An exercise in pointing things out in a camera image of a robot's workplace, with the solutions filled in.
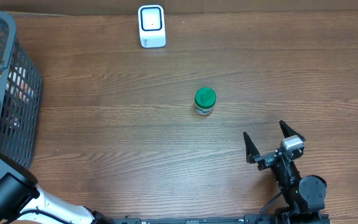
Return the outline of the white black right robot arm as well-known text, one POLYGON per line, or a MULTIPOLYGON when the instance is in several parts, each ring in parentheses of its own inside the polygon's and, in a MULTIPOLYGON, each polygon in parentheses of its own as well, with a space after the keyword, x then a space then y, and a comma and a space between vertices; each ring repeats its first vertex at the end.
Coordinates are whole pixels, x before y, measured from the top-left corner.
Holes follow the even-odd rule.
POLYGON ((245 223, 329 223, 328 215, 322 215, 325 208, 326 181, 318 175, 302 177, 295 160, 304 154, 306 138, 279 121, 283 133, 280 147, 271 153, 261 155, 250 136, 244 132, 246 161, 257 164, 259 171, 270 169, 280 189, 256 215, 245 215, 245 223))

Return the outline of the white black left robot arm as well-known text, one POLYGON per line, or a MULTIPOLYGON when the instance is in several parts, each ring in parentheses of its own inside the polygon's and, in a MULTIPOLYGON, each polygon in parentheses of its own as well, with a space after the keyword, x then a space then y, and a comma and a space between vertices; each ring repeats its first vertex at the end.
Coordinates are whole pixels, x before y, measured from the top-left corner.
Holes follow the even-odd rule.
POLYGON ((38 185, 25 167, 0 152, 0 222, 112 223, 100 212, 67 203, 38 185))

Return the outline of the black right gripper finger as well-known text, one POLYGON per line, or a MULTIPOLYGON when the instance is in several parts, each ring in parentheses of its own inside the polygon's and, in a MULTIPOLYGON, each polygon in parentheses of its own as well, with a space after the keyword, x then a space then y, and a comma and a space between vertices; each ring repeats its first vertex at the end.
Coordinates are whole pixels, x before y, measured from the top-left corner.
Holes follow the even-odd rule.
POLYGON ((244 142, 246 145, 246 161, 247 163, 255 163, 255 159, 260 156, 259 150, 251 140, 247 132, 243 132, 244 142))
POLYGON ((279 125, 285 138, 298 136, 303 142, 306 141, 306 138, 304 136, 302 136, 300 133, 296 132, 294 129, 289 127, 289 125, 287 125, 287 123, 284 122, 284 120, 280 120, 279 125))

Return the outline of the green lid jar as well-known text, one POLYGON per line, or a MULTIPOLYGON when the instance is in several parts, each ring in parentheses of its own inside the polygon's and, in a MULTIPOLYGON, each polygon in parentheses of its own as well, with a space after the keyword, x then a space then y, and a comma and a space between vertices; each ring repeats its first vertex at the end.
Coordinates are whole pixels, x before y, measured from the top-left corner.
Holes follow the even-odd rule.
POLYGON ((212 113, 216 104, 216 93, 210 87, 200 88, 195 94, 195 111, 207 116, 212 113))

